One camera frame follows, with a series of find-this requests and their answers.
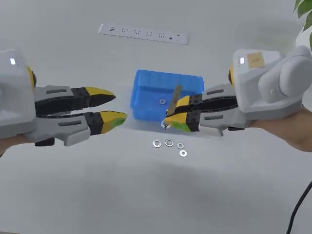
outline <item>human hand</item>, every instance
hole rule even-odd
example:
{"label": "human hand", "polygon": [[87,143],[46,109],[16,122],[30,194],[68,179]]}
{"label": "human hand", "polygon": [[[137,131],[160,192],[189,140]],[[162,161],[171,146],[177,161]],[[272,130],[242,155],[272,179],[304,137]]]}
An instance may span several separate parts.
{"label": "human hand", "polygon": [[6,139],[0,139],[0,157],[6,150],[15,145],[31,143],[24,135],[17,135]]}
{"label": "human hand", "polygon": [[312,112],[304,106],[289,117],[255,120],[249,127],[264,129],[298,150],[312,152]]}

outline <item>green tag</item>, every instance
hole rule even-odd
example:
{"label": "green tag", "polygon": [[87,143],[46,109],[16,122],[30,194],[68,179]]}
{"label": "green tag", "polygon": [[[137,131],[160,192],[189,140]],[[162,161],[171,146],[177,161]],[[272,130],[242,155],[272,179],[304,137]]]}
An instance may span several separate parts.
{"label": "green tag", "polygon": [[185,132],[190,132],[191,130],[189,129],[189,127],[185,124],[185,123],[177,123],[177,122],[172,122],[172,126],[174,128],[183,130]]}
{"label": "green tag", "polygon": [[117,118],[117,119],[115,119],[114,121],[111,122],[111,128],[113,129],[113,128],[117,127],[117,126],[120,126],[124,122],[125,122],[124,118]]}

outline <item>green plant leaf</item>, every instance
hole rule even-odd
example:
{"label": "green plant leaf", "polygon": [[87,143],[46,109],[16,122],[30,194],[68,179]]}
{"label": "green plant leaf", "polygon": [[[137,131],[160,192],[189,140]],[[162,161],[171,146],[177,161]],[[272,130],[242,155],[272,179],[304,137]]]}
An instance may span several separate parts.
{"label": "green plant leaf", "polygon": [[305,13],[312,10],[312,0],[303,0],[298,6],[298,18],[301,18]]}
{"label": "green plant leaf", "polygon": [[294,9],[293,9],[293,11],[295,11],[295,10],[298,8],[299,3],[300,3],[301,1],[302,1],[302,0],[296,0],[296,3],[294,4]]}
{"label": "green plant leaf", "polygon": [[312,51],[312,33],[310,34],[310,49]]}
{"label": "green plant leaf", "polygon": [[303,27],[303,32],[312,26],[312,11],[308,14],[306,23]]}

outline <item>black cable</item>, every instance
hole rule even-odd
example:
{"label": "black cable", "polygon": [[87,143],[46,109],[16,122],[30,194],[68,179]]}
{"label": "black cable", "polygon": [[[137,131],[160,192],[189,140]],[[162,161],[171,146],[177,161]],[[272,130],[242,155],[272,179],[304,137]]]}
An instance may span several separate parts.
{"label": "black cable", "polygon": [[308,193],[310,192],[310,190],[312,189],[312,181],[311,183],[307,186],[307,188],[305,189],[305,191],[303,192],[303,194],[301,195],[300,199],[298,200],[296,206],[294,207],[294,210],[292,212],[292,216],[291,216],[291,219],[289,221],[289,225],[288,225],[288,229],[287,229],[287,232],[286,234],[290,234],[291,231],[292,231],[292,228],[293,228],[293,221],[294,221],[294,218],[296,216],[296,213],[299,209],[299,207],[301,206],[303,200],[306,198],[306,196],[308,195]]}

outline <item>white power strip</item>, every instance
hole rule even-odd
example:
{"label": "white power strip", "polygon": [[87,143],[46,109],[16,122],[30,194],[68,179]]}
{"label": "white power strip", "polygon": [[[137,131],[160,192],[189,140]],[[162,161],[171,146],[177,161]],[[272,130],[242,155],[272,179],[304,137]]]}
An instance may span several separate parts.
{"label": "white power strip", "polygon": [[98,33],[110,36],[153,40],[183,45],[189,44],[188,36],[183,33],[118,26],[114,23],[102,24]]}

